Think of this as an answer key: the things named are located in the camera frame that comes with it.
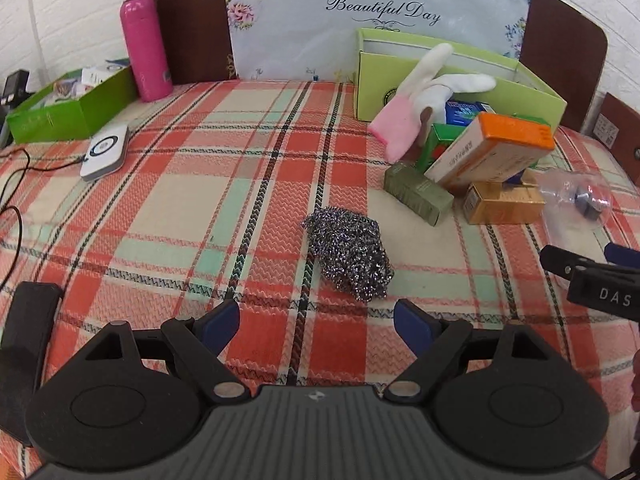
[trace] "gold box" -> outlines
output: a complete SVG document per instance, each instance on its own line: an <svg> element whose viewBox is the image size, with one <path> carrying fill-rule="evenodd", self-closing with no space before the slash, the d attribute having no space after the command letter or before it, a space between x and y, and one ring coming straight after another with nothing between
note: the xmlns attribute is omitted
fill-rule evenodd
<svg viewBox="0 0 640 480"><path fill-rule="evenodd" d="M462 208L470 224L531 224L540 218L544 206L535 187L475 182Z"/></svg>

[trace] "brick wall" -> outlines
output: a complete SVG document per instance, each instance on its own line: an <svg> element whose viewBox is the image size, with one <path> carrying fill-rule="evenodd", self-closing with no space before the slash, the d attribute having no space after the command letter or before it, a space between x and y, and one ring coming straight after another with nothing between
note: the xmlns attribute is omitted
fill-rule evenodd
<svg viewBox="0 0 640 480"><path fill-rule="evenodd" d="M0 84L18 67L38 87L67 70L126 54L123 0L0 0ZM610 91L640 110L640 0L564 0L600 25L609 53L591 117Z"/></svg>

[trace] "brown headboard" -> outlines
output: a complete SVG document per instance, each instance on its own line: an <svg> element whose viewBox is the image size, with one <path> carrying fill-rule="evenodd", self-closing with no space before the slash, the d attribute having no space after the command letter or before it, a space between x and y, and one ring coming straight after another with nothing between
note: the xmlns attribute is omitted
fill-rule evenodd
<svg viewBox="0 0 640 480"><path fill-rule="evenodd" d="M156 0L175 84L236 76L225 0Z"/></svg>
<svg viewBox="0 0 640 480"><path fill-rule="evenodd" d="M604 31L561 0L531 0L520 60L567 102L562 126L580 131L607 55Z"/></svg>

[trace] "bed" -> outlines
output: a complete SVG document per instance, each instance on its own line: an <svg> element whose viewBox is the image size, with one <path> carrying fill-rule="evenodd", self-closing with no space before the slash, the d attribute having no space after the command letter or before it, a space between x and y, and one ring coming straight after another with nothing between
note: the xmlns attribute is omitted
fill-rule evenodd
<svg viewBox="0 0 640 480"><path fill-rule="evenodd" d="M457 203L433 228L385 193L382 147L352 110L350 85L236 80L131 105L118 118L132 130L118 173L90 184L77 167L27 175L14 199L24 240L0 292L1 319L23 280L65 289L47 379L110 320L156 328L173 316L201 316L226 295L241 306L241 327L221 359L252 388L387 384L415 358L393 329L398 298L484 328L518 319L602 395L611 419L595 465L609 475L625 468L638 327L564 300L538 264L541 223L470 226ZM606 228L585 234L585 243L640 248L640 197L609 153L564 128L556 143L541 166L597 171L613 189ZM58 166L86 142L28 150L36 164ZM0 184L23 164L19 155L0 160ZM385 300L358 303L320 279L300 222L326 205L379 222L396 269ZM16 237L15 221L3 218L2 275ZM39 466L33 450L5 434L0 451L23 476Z"/></svg>

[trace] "green box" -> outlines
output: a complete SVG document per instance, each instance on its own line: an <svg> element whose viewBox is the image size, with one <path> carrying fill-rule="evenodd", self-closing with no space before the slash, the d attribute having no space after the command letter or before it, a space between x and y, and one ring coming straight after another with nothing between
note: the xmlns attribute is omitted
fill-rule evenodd
<svg viewBox="0 0 640 480"><path fill-rule="evenodd" d="M540 117L533 117L525 114L514 114L513 116L517 119L522 119L523 121L531 121L532 123L546 124L547 126L550 126L549 123Z"/></svg>
<svg viewBox="0 0 640 480"><path fill-rule="evenodd" d="M465 129L466 126L457 126L456 124L432 124L429 135L427 136L427 141L422 147L420 158L418 158L418 162L415 163L415 169L420 173L427 171L442 154L434 153L434 150L440 147L440 150L444 152Z"/></svg>
<svg viewBox="0 0 640 480"><path fill-rule="evenodd" d="M69 72L60 79L79 77ZM54 140L87 139L138 98L131 67L124 68L78 100L33 110L53 90L43 88L7 115L9 129L18 144Z"/></svg>
<svg viewBox="0 0 640 480"><path fill-rule="evenodd" d="M372 121L396 93L398 85L427 50L444 40L405 32L360 28L359 63L354 113L361 121ZM454 48L449 64L438 73L485 73L496 78L489 92L455 94L460 101L487 103L497 114L523 114L545 120L551 130L560 124L566 108L549 85L516 59L500 56L461 43Z"/></svg>
<svg viewBox="0 0 640 480"><path fill-rule="evenodd" d="M453 204L451 193L404 162L385 171L384 189L433 226Z"/></svg>

